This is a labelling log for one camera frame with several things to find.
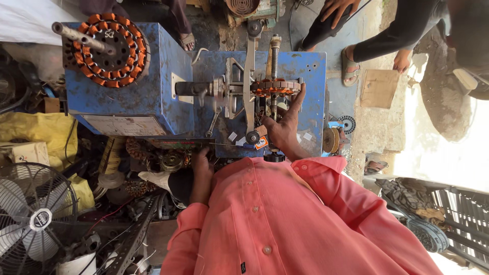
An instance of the man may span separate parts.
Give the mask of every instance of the man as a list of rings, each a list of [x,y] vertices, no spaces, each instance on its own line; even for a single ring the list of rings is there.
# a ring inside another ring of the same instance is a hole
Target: man
[[[193,50],[195,46],[195,38],[192,34],[192,25],[190,25],[190,22],[185,15],[186,1],[162,0],[161,2],[170,7],[168,12],[170,13],[172,22],[175,24],[175,30],[178,32],[178,42],[180,43],[180,46],[184,50]],[[96,13],[102,14],[112,12],[130,19],[129,14],[116,0],[81,0],[79,8],[86,16]]]
[[[279,123],[262,121],[289,160],[244,158],[214,175],[208,149],[192,157],[191,204],[160,274],[442,274],[382,198],[340,174],[344,158],[301,148],[305,94]]]
[[[361,0],[326,0],[320,15],[302,41],[302,48],[316,45],[337,33],[357,10]],[[419,39],[447,13],[452,25],[447,44],[457,50],[457,62],[477,70],[489,64],[489,1],[486,0],[398,0],[395,20],[378,35],[350,45],[342,51],[342,80],[352,86],[360,74],[359,62],[398,51],[393,69],[406,71],[408,56]]]

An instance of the wrench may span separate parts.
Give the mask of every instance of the wrench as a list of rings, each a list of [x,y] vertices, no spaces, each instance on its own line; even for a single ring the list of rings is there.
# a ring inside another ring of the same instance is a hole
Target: wrench
[[[207,138],[212,137],[212,130],[214,129],[214,124],[216,124],[217,117],[221,112],[222,112],[222,107],[219,106],[219,109],[216,109],[216,112],[214,113],[214,117],[212,118],[212,123],[211,123],[211,127],[209,127],[209,131],[205,133],[205,136]]]

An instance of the man's hand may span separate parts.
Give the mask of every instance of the man's hand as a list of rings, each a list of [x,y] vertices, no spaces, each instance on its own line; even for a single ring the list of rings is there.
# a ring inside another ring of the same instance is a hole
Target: man's hand
[[[282,116],[280,122],[275,122],[268,116],[262,117],[262,123],[267,128],[270,141],[282,151],[290,161],[310,158],[297,141],[297,115],[302,101],[306,96],[306,84],[301,85],[301,91],[292,99],[289,110]]]
[[[408,60],[410,53],[411,51],[407,49],[400,50],[397,53],[396,58],[394,58],[394,66],[392,69],[396,69],[399,73],[404,73],[409,68],[409,65],[411,65]]]
[[[323,8],[321,9],[321,12],[319,13],[323,15],[321,17],[321,22],[324,22],[324,20],[326,20],[326,18],[328,18],[335,10],[338,10],[336,17],[334,18],[333,24],[331,25],[331,29],[336,28],[336,25],[341,19],[341,16],[345,12],[346,8],[349,5],[353,5],[352,10],[350,11],[351,16],[358,9],[360,1],[361,0],[326,0],[324,2]]]
[[[209,163],[205,155],[209,148],[204,148],[192,154],[192,169],[194,170],[194,187],[190,194],[190,203],[208,205],[211,196],[211,180],[214,176],[214,166]]]

